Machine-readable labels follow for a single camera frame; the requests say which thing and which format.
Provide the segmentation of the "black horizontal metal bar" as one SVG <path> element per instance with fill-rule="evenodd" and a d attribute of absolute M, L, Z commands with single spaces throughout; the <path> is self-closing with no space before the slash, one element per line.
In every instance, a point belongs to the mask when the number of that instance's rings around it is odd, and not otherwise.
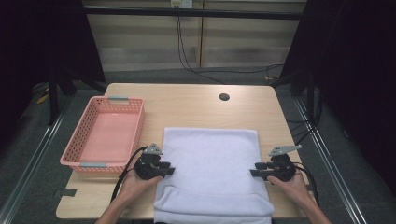
<path fill-rule="evenodd" d="M 138 8 L 138 7 L 84 7 L 86 14 L 95 15 L 131 15 L 131 16 L 175 16 L 197 18 L 232 18 L 298 21 L 304 18 L 303 13 L 266 12 L 216 9 L 186 8 Z"/>

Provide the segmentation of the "white wall outlet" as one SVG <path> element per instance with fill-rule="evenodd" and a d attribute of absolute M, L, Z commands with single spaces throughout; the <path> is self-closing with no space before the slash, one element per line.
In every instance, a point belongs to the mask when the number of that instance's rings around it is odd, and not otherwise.
<path fill-rule="evenodd" d="M 170 0 L 171 8 L 193 9 L 192 0 Z"/>

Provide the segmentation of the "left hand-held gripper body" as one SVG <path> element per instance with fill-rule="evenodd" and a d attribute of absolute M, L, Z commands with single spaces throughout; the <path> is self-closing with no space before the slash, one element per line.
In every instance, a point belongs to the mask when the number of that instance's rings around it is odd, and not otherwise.
<path fill-rule="evenodd" d="M 162 170 L 160 168 L 162 154 L 162 150 L 156 144 L 146 147 L 134 164 L 134 170 L 138 177 L 149 180 L 156 176 L 162 176 Z"/>

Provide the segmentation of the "person's right hand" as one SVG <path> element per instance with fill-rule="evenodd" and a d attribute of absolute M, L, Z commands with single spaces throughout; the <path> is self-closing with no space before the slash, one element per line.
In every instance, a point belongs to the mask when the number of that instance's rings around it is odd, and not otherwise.
<path fill-rule="evenodd" d="M 290 200 L 302 209 L 305 209 L 309 204 L 314 203 L 305 185 L 303 175 L 300 172 L 296 172 L 289 181 L 282 181 L 271 175 L 267 177 L 267 180 L 273 185 L 281 188 Z"/>

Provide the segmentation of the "metal floor rail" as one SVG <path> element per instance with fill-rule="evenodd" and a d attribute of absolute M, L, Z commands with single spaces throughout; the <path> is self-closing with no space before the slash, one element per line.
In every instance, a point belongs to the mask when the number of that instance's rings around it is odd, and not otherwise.
<path fill-rule="evenodd" d="M 16 187 L 11 191 L 4 206 L 0 210 L 0 224 L 11 224 L 40 164 L 42 163 L 50 148 L 53 138 L 56 136 L 60 126 L 63 123 L 65 112 L 68 110 L 73 100 L 74 98 L 72 96 L 69 96 L 65 99 L 64 105 L 60 110 L 58 117 L 46 129 L 43 137 L 35 149 L 35 153 L 27 163 L 26 168 L 23 170 Z"/>
<path fill-rule="evenodd" d="M 300 97 L 294 99 L 296 107 L 299 111 L 301 118 L 303 119 L 305 126 L 307 127 L 308 133 L 321 157 L 324 166 L 326 167 L 329 176 L 343 202 L 353 224 L 368 224 L 366 218 L 361 211 L 355 197 L 350 191 L 345 179 L 341 175 L 333 157 L 327 148 L 319 130 L 314 124 L 308 120 L 308 109 L 304 105 L 303 100 Z"/>

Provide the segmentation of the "black tape strip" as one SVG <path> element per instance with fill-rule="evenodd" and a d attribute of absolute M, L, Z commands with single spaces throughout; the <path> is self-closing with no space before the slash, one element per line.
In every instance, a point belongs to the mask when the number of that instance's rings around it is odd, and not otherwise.
<path fill-rule="evenodd" d="M 75 189 L 56 189 L 52 196 L 54 198 L 74 197 L 77 191 Z"/>

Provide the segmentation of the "white garment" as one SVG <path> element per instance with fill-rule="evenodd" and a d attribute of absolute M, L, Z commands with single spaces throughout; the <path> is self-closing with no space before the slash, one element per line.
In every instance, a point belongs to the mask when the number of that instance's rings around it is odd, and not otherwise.
<path fill-rule="evenodd" d="M 272 224 L 253 130 L 166 128 L 163 161 L 175 168 L 156 188 L 154 221 L 163 224 Z"/>

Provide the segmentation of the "person's left hand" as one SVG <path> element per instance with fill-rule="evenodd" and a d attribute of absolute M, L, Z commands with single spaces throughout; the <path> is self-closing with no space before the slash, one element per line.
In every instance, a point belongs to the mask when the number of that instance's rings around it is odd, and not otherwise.
<path fill-rule="evenodd" d="M 163 178 L 161 176 L 153 177 L 149 180 L 141 179 L 135 170 L 131 170 L 125 176 L 118 197 L 127 203 L 133 202 L 148 188 L 157 185 Z"/>

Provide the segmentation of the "pink perforated plastic basket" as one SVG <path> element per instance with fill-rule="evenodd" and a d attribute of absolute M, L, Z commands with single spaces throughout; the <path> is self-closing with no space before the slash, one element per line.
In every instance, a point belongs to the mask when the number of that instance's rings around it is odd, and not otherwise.
<path fill-rule="evenodd" d="M 78 173 L 120 174 L 138 149 L 144 117 L 143 99 L 93 96 L 60 164 Z"/>

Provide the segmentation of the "black metal stand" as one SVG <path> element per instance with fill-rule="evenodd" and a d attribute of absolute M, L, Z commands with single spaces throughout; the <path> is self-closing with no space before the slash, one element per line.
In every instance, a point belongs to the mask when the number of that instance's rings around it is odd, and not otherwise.
<path fill-rule="evenodd" d="M 73 83 L 72 74 L 65 67 L 49 72 L 49 126 L 51 126 L 60 115 L 58 102 L 58 89 L 66 96 L 73 96 L 77 89 Z"/>
<path fill-rule="evenodd" d="M 310 122 L 314 122 L 314 91 L 315 79 L 309 70 L 299 70 L 292 78 L 290 92 L 293 96 L 300 96 L 306 91 L 307 117 Z"/>

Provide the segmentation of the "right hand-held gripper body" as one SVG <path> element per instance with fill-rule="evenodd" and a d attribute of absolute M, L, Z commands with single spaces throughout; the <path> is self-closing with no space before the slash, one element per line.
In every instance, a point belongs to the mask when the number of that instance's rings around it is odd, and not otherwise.
<path fill-rule="evenodd" d="M 268 154 L 271 161 L 267 163 L 268 171 L 265 172 L 264 180 L 267 180 L 269 176 L 274 176 L 283 182 L 291 180 L 296 173 L 296 168 L 288 153 L 301 148 L 301 145 L 274 147 Z"/>

